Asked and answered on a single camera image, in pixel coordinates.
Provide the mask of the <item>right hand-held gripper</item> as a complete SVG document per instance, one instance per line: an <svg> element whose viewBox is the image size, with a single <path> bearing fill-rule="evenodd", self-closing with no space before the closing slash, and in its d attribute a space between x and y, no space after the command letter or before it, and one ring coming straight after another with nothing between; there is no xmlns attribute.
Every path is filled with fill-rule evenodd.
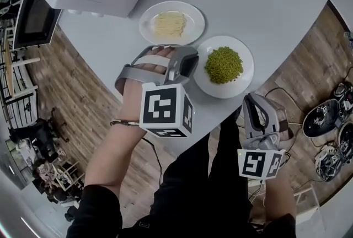
<svg viewBox="0 0 353 238"><path fill-rule="evenodd" d="M237 150L239 175L249 179L276 177L284 150L279 149L280 123L275 107L267 98L249 93L243 99L246 139Z"/></svg>

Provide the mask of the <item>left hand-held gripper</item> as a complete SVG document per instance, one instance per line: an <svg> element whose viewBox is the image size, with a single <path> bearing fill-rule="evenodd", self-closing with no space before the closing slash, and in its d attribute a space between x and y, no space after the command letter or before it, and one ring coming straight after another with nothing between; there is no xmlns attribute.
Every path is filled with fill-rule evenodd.
<svg viewBox="0 0 353 238"><path fill-rule="evenodd" d="M115 88L124 93L126 79L142 83L139 121L115 120L115 124L139 126L158 138L187 138L192 135L194 106L184 88L199 61L198 51L191 46L170 45L175 48L171 59L148 55L154 48L145 48L130 64L124 65L116 79ZM165 74L134 68L138 64L166 67Z"/></svg>

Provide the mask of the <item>person's right hand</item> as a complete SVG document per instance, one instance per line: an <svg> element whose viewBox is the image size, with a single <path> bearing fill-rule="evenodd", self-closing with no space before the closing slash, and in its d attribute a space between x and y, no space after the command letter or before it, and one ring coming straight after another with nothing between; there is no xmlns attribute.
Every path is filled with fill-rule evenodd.
<svg viewBox="0 0 353 238"><path fill-rule="evenodd" d="M288 141L293 138L293 131L289 127L287 113L285 109L279 109L277 111L277 117L279 119L279 133L280 141Z"/></svg>

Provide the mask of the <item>person's left hand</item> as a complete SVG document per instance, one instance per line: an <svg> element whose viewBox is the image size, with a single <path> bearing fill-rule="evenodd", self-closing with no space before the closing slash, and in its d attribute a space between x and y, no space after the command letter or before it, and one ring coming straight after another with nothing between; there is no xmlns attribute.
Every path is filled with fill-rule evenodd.
<svg viewBox="0 0 353 238"><path fill-rule="evenodd" d="M175 48L154 48L146 53L148 55L157 55L171 59L175 53ZM165 74L167 68L154 64L138 64L134 68L143 69L149 72ZM126 79L124 86L122 108L118 113L118 119L127 121L140 120L140 108L142 98L142 83L132 79Z"/></svg>

